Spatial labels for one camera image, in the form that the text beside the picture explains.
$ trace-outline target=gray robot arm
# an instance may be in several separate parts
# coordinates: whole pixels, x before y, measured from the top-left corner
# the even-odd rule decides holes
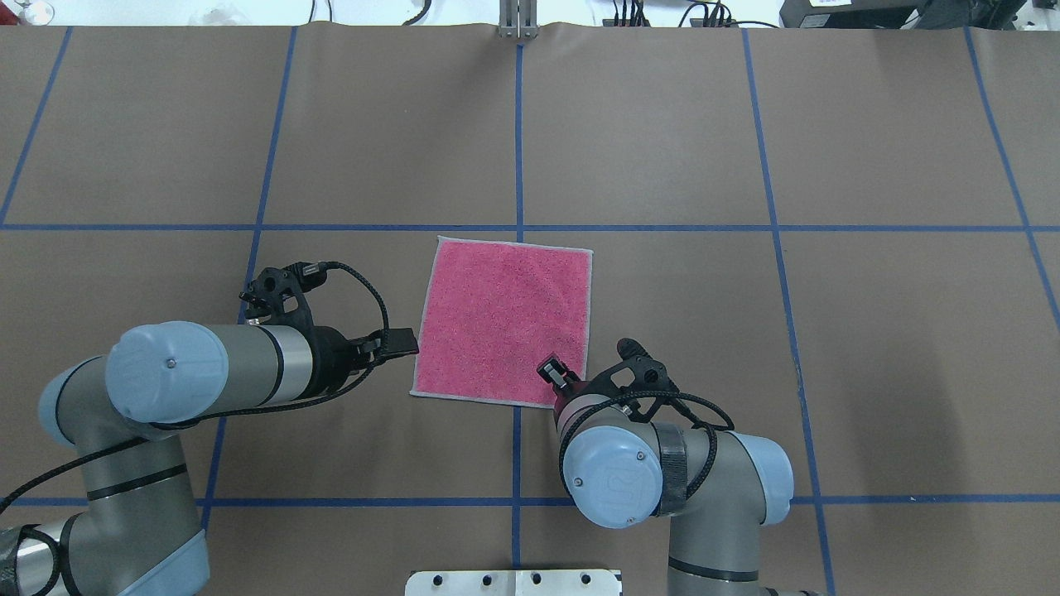
[[[303,278],[298,287],[302,276],[295,275],[307,265],[265,269],[247,288],[248,314],[271,316],[269,325],[138,327],[108,355],[48,385],[41,424],[78,455],[96,457],[82,466],[88,511],[0,532],[0,596],[183,596],[202,589],[210,575],[206,539],[179,431],[222,413],[339,395],[351,371],[417,351],[410,330],[389,329],[385,309],[382,337],[348,341],[313,328],[302,296],[312,284]],[[285,278],[295,286],[277,282]],[[285,310],[289,299],[299,306]],[[391,331],[393,347],[386,341]]]
[[[671,518],[670,596],[807,594],[758,583],[760,526],[781,522],[794,493],[783,450],[725,430],[730,425],[708,430],[700,421],[699,428],[684,430],[652,421],[661,402],[641,414],[636,396],[683,393],[636,341],[620,341],[619,354],[622,364],[589,382],[554,355],[538,368],[558,398],[562,476],[579,510],[608,528]],[[635,375],[629,387],[611,381],[620,369]]]

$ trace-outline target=light blue joint cap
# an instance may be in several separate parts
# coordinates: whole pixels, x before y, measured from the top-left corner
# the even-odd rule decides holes
[[[137,422],[182,422],[206,411],[228,381],[228,352],[209,329],[182,320],[126,331],[107,360],[107,392]]]
[[[199,530],[118,596],[193,596],[209,579],[206,530]]]
[[[662,467],[640,437],[618,426],[579,433],[563,456],[575,505],[590,522],[628,528],[651,516],[662,496]]]
[[[770,439],[741,435],[728,432],[736,437],[750,456],[750,461],[758,472],[765,494],[765,521],[763,526],[779,524],[791,510],[792,497],[795,496],[795,475],[792,473],[792,462],[783,448]]]
[[[70,380],[70,376],[77,371],[78,368],[85,366],[86,363],[94,361],[96,357],[88,358],[83,361],[77,366],[71,366],[70,368],[63,371],[61,374],[52,379],[51,383],[45,386],[45,390],[40,392],[40,401],[37,402],[37,419],[40,420],[40,425],[45,427],[45,431],[55,439],[55,442],[63,446],[74,446],[73,442],[63,434],[63,430],[59,428],[59,418],[58,418],[58,407],[59,407],[59,392],[63,391],[63,387],[66,386],[66,382]]]

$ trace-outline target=square cloth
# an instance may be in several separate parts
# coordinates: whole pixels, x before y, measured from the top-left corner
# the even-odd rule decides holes
[[[536,369],[588,357],[593,251],[439,236],[413,396],[552,407]]]

